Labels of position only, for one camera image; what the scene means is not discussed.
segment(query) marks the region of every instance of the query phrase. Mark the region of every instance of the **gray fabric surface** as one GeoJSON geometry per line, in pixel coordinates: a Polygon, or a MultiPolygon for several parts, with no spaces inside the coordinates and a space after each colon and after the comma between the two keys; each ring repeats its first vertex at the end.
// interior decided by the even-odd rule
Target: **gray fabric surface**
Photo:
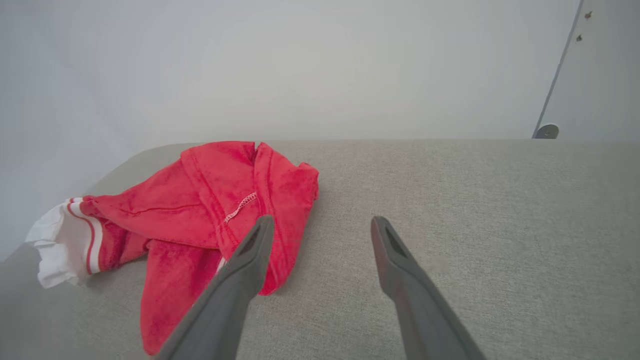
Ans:
{"type": "MultiPolygon", "coordinates": [[[[190,144],[143,152],[118,193],[190,144]]],[[[490,359],[640,358],[640,147],[552,140],[271,142],[320,171],[287,284],[250,306],[239,359],[401,359],[369,222],[394,225],[490,359]]],[[[0,265],[0,358],[145,358],[145,262],[49,290],[0,265]]]]}

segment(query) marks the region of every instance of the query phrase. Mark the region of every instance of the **crumpled red cloth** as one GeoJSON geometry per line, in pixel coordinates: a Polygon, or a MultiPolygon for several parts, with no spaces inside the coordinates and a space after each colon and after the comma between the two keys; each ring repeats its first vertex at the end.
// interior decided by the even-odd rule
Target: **crumpled red cloth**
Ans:
{"type": "Polygon", "coordinates": [[[120,195],[71,199],[67,208],[91,227],[83,255],[89,274],[148,253],[140,327],[153,355],[262,215],[273,215],[275,228],[260,294],[286,281],[317,177],[309,164],[295,166],[265,143],[216,142],[184,151],[120,195]]]}

